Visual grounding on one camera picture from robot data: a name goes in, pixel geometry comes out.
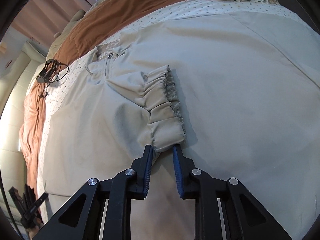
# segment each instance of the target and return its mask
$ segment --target orange blanket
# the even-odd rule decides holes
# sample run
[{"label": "orange blanket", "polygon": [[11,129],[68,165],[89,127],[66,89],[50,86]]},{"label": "orange blanket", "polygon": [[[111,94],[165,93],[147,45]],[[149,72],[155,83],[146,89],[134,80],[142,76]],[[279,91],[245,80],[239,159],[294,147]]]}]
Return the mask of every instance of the orange blanket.
[{"label": "orange blanket", "polygon": [[[183,0],[105,0],[72,29],[54,58],[70,65],[128,24],[180,1]],[[28,185],[35,193],[38,155],[45,121],[45,101],[38,96],[39,86],[41,84],[35,82],[26,96],[24,124],[20,129],[21,148],[27,160]]]}]

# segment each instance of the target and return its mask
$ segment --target wall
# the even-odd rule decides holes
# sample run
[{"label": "wall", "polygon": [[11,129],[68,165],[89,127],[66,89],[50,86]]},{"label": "wall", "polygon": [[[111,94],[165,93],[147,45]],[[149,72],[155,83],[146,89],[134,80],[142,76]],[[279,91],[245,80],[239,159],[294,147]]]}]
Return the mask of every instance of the wall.
[{"label": "wall", "polygon": [[[0,79],[9,72],[12,63],[15,62],[19,56],[23,44],[29,40],[28,37],[16,31],[14,28],[9,27],[2,39],[2,41],[7,44],[7,51],[5,54],[0,53]],[[12,60],[12,63],[8,69],[5,69],[5,65],[10,60]]]}]

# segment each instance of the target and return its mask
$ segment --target metal bolt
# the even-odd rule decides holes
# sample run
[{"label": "metal bolt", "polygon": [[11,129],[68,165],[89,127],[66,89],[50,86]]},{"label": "metal bolt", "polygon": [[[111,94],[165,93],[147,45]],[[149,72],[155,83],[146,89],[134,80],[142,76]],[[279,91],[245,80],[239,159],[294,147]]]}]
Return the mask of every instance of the metal bolt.
[{"label": "metal bolt", "polygon": [[124,173],[126,175],[130,176],[130,175],[133,175],[135,173],[135,171],[133,169],[127,169]]},{"label": "metal bolt", "polygon": [[95,179],[95,178],[92,178],[92,179],[89,179],[89,180],[88,180],[88,184],[89,184],[90,186],[96,185],[97,183],[98,183],[98,180]]},{"label": "metal bolt", "polygon": [[201,174],[201,170],[199,170],[199,169],[194,169],[194,170],[192,170],[192,174],[193,174],[193,175],[200,175],[200,174]]},{"label": "metal bolt", "polygon": [[229,179],[229,183],[232,185],[237,185],[239,183],[239,181],[235,178],[231,178],[231,179]]}]

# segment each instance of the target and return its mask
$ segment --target zipper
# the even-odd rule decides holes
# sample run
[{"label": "zipper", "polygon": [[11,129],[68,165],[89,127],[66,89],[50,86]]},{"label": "zipper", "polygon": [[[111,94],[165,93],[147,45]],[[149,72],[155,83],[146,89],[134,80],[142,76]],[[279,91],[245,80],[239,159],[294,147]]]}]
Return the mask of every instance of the zipper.
[{"label": "zipper", "polygon": [[107,65],[106,65],[106,74],[105,74],[105,77],[104,77],[104,80],[107,80],[109,78],[109,65],[110,65],[110,59],[112,57],[113,53],[110,53],[108,58],[107,58]]}]

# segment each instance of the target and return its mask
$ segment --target curtain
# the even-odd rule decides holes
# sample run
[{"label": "curtain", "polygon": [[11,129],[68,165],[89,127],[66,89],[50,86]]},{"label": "curtain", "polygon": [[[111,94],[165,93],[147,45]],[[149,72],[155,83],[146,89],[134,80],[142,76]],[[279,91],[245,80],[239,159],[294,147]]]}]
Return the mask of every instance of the curtain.
[{"label": "curtain", "polygon": [[88,11],[96,0],[30,0],[12,27],[46,47],[80,9]]}]

